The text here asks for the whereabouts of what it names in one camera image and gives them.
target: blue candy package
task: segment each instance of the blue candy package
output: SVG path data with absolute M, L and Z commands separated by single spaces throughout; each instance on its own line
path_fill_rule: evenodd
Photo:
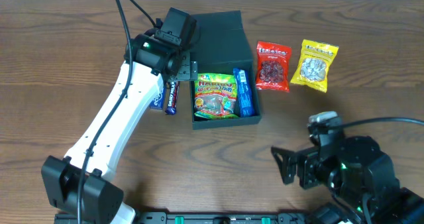
M 161 110 L 161 109 L 164 108 L 165 92 L 166 92 L 166 87 L 164 86 L 164 89 L 150 103 L 149 107 L 151 109 L 159 109 L 159 110 Z
M 234 68 L 234 77 L 237 83 L 237 99 L 240 106 L 240 116 L 249 117 L 254 115 L 252 104 L 252 90 L 249 85 L 249 78 L 244 70 Z

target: blue wrapper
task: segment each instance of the blue wrapper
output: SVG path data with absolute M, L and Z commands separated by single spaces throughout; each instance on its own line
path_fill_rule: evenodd
M 170 82 L 170 100 L 165 110 L 167 115 L 175 115 L 177 113 L 177 98 L 180 82 Z
M 164 89 L 157 95 L 153 101 L 150 103 L 149 107 L 151 109 L 163 109 L 164 103 L 165 103 L 165 91 L 166 87 L 164 86 Z
M 237 99 L 240 106 L 240 117 L 254 115 L 252 104 L 252 90 L 250 90 L 249 78 L 244 70 L 234 68 L 234 77 L 237 83 Z

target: candy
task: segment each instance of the candy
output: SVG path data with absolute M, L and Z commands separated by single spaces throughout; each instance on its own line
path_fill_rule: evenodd
M 170 99 L 168 101 L 168 106 L 165 110 L 165 113 L 167 115 L 175 115 L 177 113 L 177 98 L 180 82 L 170 82 L 170 87 Z
M 237 118 L 234 107 L 237 85 L 232 75 L 198 74 L 195 81 L 194 107 L 197 117 L 205 119 Z
M 159 109 L 159 110 L 161 110 L 161 109 L 164 108 L 165 91 L 166 91 L 166 87 L 164 86 L 164 89 L 150 103 L 149 107 L 151 109 Z
M 287 72 L 292 49 L 271 42 L 258 42 L 257 89 L 289 91 Z
M 249 79 L 244 70 L 233 69 L 234 77 L 237 82 L 238 105 L 240 106 L 240 116 L 249 117 L 254 114 L 252 104 L 252 90 L 250 89 Z
M 338 51 L 338 46 L 303 40 L 299 65 L 290 82 L 327 92 L 327 74 Z

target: dark gray box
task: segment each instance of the dark gray box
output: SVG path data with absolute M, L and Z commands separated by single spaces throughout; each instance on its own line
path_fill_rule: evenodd
M 233 68 L 240 68 L 249 75 L 252 89 L 252 102 L 255 115 L 238 119 L 207 120 L 194 115 L 194 82 L 190 82 L 191 118 L 193 129 L 210 129 L 253 125 L 261 119 L 258 92 L 255 88 L 255 74 L 252 67 L 253 57 L 246 35 L 243 31 L 240 11 L 207 13 L 193 15 L 197 20 L 196 30 L 191 43 L 191 60 L 197 61 L 198 73 L 233 74 Z M 239 101 L 235 114 L 240 116 Z

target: wooden surface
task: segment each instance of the wooden surface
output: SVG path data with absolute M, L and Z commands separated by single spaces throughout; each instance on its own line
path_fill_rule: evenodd
M 113 183 L 127 203 L 169 211 L 312 210 L 323 188 L 284 186 L 271 146 L 311 146 L 307 118 L 335 110 L 345 121 L 402 115 L 424 119 L 424 0 L 136 0 L 152 17 L 241 10 L 252 52 L 258 40 L 293 48 L 304 38 L 340 46 L 321 93 L 259 91 L 259 125 L 193 131 L 189 86 L 178 114 L 144 114 Z M 128 1 L 132 36 L 150 27 Z M 62 157 L 105 101 L 126 41 L 114 0 L 0 0 L 0 223 L 52 223 L 40 168 Z M 352 128 L 371 135 L 403 186 L 424 196 L 424 130 L 404 124 Z

